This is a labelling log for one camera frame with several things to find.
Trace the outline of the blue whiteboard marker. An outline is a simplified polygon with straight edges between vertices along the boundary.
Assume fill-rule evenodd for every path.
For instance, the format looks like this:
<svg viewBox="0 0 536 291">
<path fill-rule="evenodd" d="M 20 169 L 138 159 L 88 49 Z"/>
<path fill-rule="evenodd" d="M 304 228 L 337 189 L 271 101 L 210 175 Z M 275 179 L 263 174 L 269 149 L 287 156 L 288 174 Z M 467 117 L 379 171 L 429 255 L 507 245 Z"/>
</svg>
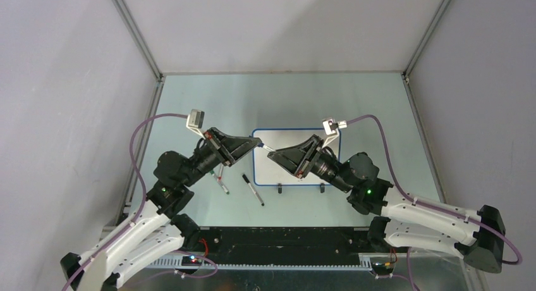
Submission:
<svg viewBox="0 0 536 291">
<path fill-rule="evenodd" d="M 263 147 L 259 147 L 259 148 L 265 149 L 267 152 L 276 152 L 276 149 L 268 146 L 267 144 L 264 144 Z"/>
</svg>

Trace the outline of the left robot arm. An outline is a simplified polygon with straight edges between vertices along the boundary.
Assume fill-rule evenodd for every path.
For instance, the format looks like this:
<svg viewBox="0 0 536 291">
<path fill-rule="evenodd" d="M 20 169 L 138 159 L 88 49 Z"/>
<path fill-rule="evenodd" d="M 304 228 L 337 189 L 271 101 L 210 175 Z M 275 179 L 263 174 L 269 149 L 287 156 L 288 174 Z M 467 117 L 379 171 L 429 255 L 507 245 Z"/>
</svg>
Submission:
<svg viewBox="0 0 536 291">
<path fill-rule="evenodd" d="M 80 288 L 93 260 L 102 256 L 98 290 L 117 290 L 137 272 L 160 257 L 199 245 L 200 228 L 182 210 L 192 199 L 190 187 L 220 164 L 232 166 L 262 144 L 257 137 L 235 137 L 215 127 L 195 131 L 200 140 L 188 158 L 178 152 L 163 153 L 154 170 L 156 183 L 138 209 L 93 249 L 68 253 L 61 260 L 67 287 Z"/>
</svg>

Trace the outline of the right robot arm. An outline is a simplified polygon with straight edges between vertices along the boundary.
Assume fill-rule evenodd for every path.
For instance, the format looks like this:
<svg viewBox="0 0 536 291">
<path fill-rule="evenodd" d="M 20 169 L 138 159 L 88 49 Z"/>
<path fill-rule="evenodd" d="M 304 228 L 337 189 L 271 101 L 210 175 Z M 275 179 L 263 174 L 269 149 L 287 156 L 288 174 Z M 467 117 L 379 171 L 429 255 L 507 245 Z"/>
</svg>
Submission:
<svg viewBox="0 0 536 291">
<path fill-rule="evenodd" d="M 358 213 L 373 214 L 367 234 L 371 249 L 426 249 L 458 257 L 484 272 L 502 271 L 505 227 L 496 208 L 484 205 L 475 211 L 402 194 L 378 177 L 379 168 L 365 152 L 340 162 L 323 143 L 313 135 L 267 157 L 296 178 L 319 177 L 347 193 L 347 202 Z"/>
</svg>

